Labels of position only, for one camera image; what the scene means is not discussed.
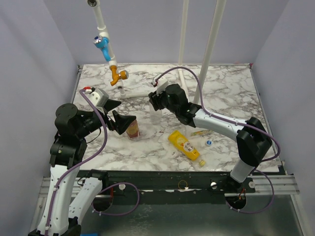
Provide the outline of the yellow labelled bottle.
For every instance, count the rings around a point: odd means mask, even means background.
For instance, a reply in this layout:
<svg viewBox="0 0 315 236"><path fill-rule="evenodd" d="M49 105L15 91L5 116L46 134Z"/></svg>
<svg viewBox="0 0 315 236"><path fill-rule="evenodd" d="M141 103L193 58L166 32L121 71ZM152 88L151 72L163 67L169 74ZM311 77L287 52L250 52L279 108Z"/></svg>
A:
<svg viewBox="0 0 315 236"><path fill-rule="evenodd" d="M198 161L200 167L205 166L206 162L200 158L200 153L191 142L178 130L168 136L169 142L191 161Z"/></svg>

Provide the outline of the large clear plastic bottle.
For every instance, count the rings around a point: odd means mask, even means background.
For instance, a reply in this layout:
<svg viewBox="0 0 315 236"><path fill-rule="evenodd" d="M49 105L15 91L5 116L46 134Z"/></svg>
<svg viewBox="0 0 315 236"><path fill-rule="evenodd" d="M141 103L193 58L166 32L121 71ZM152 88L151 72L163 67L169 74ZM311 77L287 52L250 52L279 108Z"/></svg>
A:
<svg viewBox="0 0 315 236"><path fill-rule="evenodd" d="M204 135L210 135L212 134L213 131L205 128L192 128L189 131L189 136L190 137L195 137L195 136L204 136Z"/></svg>

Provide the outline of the red gold labelled bottle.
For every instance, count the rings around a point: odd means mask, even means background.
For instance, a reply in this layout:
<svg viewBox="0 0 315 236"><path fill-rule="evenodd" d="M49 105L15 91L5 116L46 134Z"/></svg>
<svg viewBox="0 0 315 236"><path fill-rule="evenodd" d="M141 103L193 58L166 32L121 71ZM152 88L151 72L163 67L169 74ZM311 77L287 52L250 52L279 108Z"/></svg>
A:
<svg viewBox="0 0 315 236"><path fill-rule="evenodd" d="M133 139L139 136L140 134L139 127L138 127L138 123L136 119L127 128L126 133L130 139Z"/></svg>

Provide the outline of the blue white bottle cap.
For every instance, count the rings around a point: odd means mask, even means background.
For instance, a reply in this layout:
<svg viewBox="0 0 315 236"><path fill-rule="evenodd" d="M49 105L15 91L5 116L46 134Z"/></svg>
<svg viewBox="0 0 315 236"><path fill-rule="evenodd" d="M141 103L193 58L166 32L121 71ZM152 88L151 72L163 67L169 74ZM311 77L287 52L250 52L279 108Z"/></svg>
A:
<svg viewBox="0 0 315 236"><path fill-rule="evenodd" d="M206 146L211 146L212 145L212 141L211 140L207 140L205 143Z"/></svg>

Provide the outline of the small clear plastic bottle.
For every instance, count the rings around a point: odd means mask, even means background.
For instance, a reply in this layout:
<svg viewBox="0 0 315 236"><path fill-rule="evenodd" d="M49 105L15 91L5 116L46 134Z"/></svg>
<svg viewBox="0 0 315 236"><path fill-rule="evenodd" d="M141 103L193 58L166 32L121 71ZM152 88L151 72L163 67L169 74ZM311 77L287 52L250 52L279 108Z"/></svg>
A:
<svg viewBox="0 0 315 236"><path fill-rule="evenodd" d="M161 122L162 110L155 111L153 105L149 104L150 120L154 125L158 125Z"/></svg>

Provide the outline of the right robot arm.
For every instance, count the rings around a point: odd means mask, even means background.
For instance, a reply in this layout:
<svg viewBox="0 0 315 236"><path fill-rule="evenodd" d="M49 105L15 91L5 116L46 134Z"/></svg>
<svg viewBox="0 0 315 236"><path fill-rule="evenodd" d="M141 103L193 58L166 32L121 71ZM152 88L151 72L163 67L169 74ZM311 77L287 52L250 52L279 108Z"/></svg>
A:
<svg viewBox="0 0 315 236"><path fill-rule="evenodd" d="M184 125L214 131L237 143L240 159L226 181L227 189L233 193L243 189L244 180L258 167L272 145L260 120L237 120L206 112L202 106L189 102L178 84L157 89L149 93L148 98L155 111L167 109Z"/></svg>

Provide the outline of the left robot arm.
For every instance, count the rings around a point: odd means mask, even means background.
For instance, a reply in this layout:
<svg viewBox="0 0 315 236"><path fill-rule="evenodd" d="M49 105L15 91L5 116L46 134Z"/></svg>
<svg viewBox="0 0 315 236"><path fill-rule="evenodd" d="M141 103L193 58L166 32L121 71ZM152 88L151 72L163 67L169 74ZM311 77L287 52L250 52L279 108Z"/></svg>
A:
<svg viewBox="0 0 315 236"><path fill-rule="evenodd" d="M108 175L92 171L78 195L72 192L76 177L87 149L86 136L103 128L123 134L136 116L124 116L114 109L120 101L109 99L103 112L80 111L74 104L66 103L56 110L57 133L50 148L50 185L43 216L31 236L78 236L82 220L97 194L109 189Z"/></svg>

